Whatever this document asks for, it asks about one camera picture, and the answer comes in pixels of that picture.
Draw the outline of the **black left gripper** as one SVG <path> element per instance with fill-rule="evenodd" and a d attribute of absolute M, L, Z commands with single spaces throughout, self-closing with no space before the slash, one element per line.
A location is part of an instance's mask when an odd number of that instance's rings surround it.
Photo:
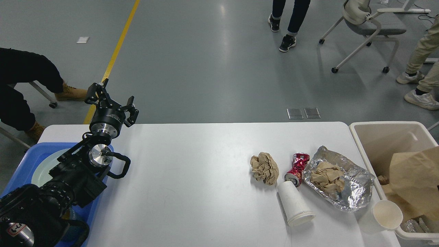
<path fill-rule="evenodd" d="M 89 105 L 97 107 L 89 129 L 92 133 L 103 132 L 115 139 L 120 135 L 122 125 L 128 128 L 135 124 L 139 111 L 134 105 L 134 96 L 128 98 L 127 104 L 121 107 L 121 111 L 112 109 L 111 99 L 106 91 L 108 78 L 105 78 L 102 83 L 93 83 L 88 88 L 84 102 Z"/>

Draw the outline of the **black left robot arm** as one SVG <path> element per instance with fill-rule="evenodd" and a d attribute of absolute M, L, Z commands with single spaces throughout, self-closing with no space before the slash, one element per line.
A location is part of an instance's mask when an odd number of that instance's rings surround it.
<path fill-rule="evenodd" d="M 106 176 L 125 177 L 130 158 L 109 146 L 122 125 L 132 126 L 139 114 L 133 96 L 125 106 L 120 105 L 110 98 L 107 83 L 104 79 L 89 87 L 85 103 L 96 106 L 90 130 L 58 157 L 59 163 L 49 171 L 51 180 L 41 187 L 23 185 L 1 198 L 2 247 L 54 247 L 70 227 L 82 229 L 72 246 L 80 247 L 88 238 L 86 222 L 63 216 L 71 206 L 83 208 L 96 199 L 107 187 Z"/>

